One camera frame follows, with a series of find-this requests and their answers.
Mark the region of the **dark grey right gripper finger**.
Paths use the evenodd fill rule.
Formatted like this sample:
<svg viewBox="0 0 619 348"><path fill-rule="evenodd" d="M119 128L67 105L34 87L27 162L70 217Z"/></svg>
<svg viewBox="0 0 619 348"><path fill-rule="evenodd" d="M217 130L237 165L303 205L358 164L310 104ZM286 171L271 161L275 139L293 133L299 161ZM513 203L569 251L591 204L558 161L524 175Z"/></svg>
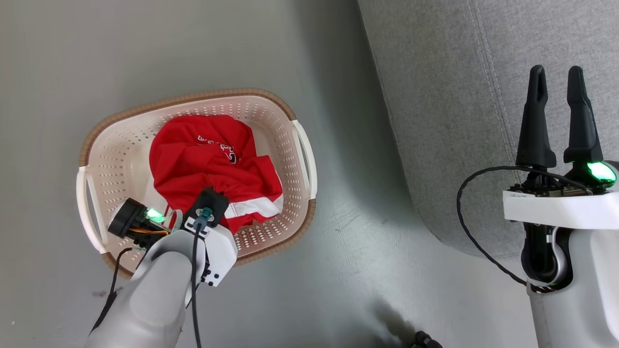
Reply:
<svg viewBox="0 0 619 348"><path fill-rule="evenodd" d="M528 92L523 110L515 165L534 168L554 168L556 154L551 150L545 107L548 89L545 70L535 65L529 73Z"/></svg>
<svg viewBox="0 0 619 348"><path fill-rule="evenodd" d="M570 138L564 163L596 163L604 160L594 112L581 67L568 71L567 103L570 106Z"/></svg>

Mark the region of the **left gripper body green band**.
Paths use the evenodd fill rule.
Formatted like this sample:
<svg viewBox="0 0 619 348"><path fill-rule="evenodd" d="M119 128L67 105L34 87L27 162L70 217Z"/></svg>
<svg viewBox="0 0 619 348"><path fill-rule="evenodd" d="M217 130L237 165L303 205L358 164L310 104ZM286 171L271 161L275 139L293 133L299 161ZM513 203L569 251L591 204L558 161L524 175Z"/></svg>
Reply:
<svg viewBox="0 0 619 348"><path fill-rule="evenodd" d="M108 231L130 239L145 252L133 280L143 276L159 256L178 252L194 264L197 284L216 287L238 258L232 233L220 225L228 205L226 198L197 198L187 214L175 210L164 216L129 198L115 210Z"/></svg>

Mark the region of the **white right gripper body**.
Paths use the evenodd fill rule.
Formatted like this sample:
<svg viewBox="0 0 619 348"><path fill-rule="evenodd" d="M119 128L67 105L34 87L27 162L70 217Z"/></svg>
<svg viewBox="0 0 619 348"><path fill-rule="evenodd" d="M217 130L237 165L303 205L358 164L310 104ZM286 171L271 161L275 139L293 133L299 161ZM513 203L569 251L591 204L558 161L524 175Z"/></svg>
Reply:
<svg viewBox="0 0 619 348"><path fill-rule="evenodd" d="M544 198L504 191L502 206L506 220L577 230L619 229L617 182L607 192L597 195Z"/></svg>

